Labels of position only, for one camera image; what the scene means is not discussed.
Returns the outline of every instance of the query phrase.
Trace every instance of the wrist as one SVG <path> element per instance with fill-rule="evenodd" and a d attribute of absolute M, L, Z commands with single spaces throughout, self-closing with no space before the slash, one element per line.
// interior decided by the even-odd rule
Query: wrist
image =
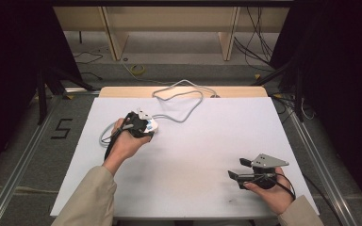
<path fill-rule="evenodd" d="M 111 153 L 102 166 L 105 167 L 114 176 L 124 160 L 125 159 L 118 156 L 117 154 Z"/>

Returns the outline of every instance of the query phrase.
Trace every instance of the finger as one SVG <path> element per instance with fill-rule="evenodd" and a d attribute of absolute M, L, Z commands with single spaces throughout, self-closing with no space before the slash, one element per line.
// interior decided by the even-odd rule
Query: finger
<path fill-rule="evenodd" d="M 275 168 L 275 172 L 278 173 L 278 174 L 281 174 L 281 175 L 285 175 L 280 167 Z M 284 176 L 281 176 L 281 175 L 277 175 L 277 182 L 279 184 L 289 188 L 290 184 L 289 184 L 288 180 Z"/>
<path fill-rule="evenodd" d="M 247 189 L 253 191 L 254 193 L 256 193 L 259 196 L 263 196 L 265 190 L 263 188 L 261 188 L 260 186 L 254 184 L 254 183 L 245 183 L 243 184 Z"/>
<path fill-rule="evenodd" d="M 149 137 L 149 136 L 142 137 L 142 138 L 140 138 L 140 141 L 142 142 L 142 144 L 148 143 L 151 141 L 151 137 Z"/>
<path fill-rule="evenodd" d="M 122 126 L 123 121 L 124 121 L 123 118 L 119 118 L 118 120 L 116 120 L 116 121 L 114 122 L 113 129 L 111 130 L 111 134 L 114 134 L 114 132 L 116 132 L 116 130 L 117 130 L 118 128 L 120 128 L 120 126 Z"/>

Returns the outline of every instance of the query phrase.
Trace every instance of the metal frame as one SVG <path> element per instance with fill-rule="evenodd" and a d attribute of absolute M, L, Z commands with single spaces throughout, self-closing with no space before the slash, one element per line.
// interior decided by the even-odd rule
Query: metal frame
<path fill-rule="evenodd" d="M 292 113 L 291 117 L 293 124 L 295 125 L 295 128 L 298 131 L 302 142 L 304 143 L 307 153 L 310 156 L 311 161 L 313 162 L 314 168 L 319 174 L 322 184 L 326 192 L 328 193 L 330 201 L 334 205 L 343 225 L 357 225 L 357 222 L 354 220 L 354 216 L 348 203 L 346 203 L 342 193 L 337 187 L 337 183 L 334 181 L 331 173 L 329 172 L 327 166 L 322 160 L 321 154 L 319 153 L 319 150 L 317 149 L 313 139 L 307 131 L 304 122 L 300 122 L 295 113 Z"/>
<path fill-rule="evenodd" d="M 38 145 L 40 144 L 42 135 L 44 134 L 47 125 L 49 124 L 55 109 L 57 108 L 58 104 L 61 102 L 61 96 L 54 96 L 50 103 L 50 107 L 45 118 L 45 121 L 41 125 L 38 125 L 37 129 L 35 130 L 32 138 L 28 142 L 25 151 L 20 158 L 19 162 L 17 163 L 14 171 L 11 173 L 10 177 L 8 178 L 6 184 L 2 188 L 0 193 L 0 219 L 4 215 L 6 208 L 8 207 L 8 203 L 13 196 L 13 193 L 23 178 L 25 171 L 27 169 L 28 163 L 30 162 L 31 158 L 34 155 L 34 152 L 37 151 Z"/>

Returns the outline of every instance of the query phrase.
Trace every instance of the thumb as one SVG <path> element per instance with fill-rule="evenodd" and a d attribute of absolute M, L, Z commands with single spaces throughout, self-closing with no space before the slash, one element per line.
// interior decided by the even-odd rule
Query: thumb
<path fill-rule="evenodd" d="M 244 184 L 244 186 L 248 189 L 253 191 L 254 193 L 256 193 L 257 195 L 261 195 L 264 191 L 263 188 L 261 188 L 260 186 L 258 186 L 257 184 L 254 183 L 246 183 Z"/>

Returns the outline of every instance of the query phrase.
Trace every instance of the jacket sleeve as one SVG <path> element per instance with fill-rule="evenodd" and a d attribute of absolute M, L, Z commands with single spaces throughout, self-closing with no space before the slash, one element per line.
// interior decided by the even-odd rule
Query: jacket sleeve
<path fill-rule="evenodd" d="M 110 226 L 117 185 L 104 167 L 90 169 L 52 225 Z"/>
<path fill-rule="evenodd" d="M 278 216 L 278 220 L 282 226 L 323 226 L 305 196 L 296 199 L 283 214 Z"/>

